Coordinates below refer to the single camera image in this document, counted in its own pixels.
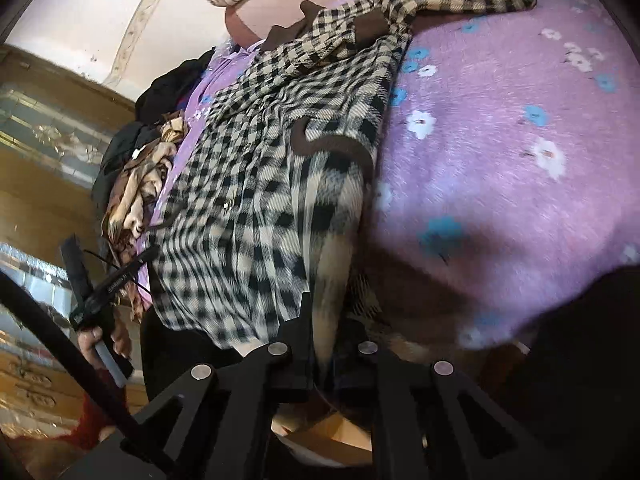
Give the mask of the person's left hand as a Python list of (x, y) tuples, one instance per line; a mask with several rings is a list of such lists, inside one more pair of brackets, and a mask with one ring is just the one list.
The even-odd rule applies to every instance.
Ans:
[(107, 347), (112, 347), (115, 352), (124, 359), (130, 359), (132, 348), (131, 339), (125, 323), (120, 319), (118, 311), (114, 312), (114, 330), (110, 336), (104, 336), (101, 327), (80, 330), (77, 333), (78, 348), (95, 370), (104, 370), (104, 364), (98, 352), (96, 352), (96, 346), (101, 342), (104, 342)]

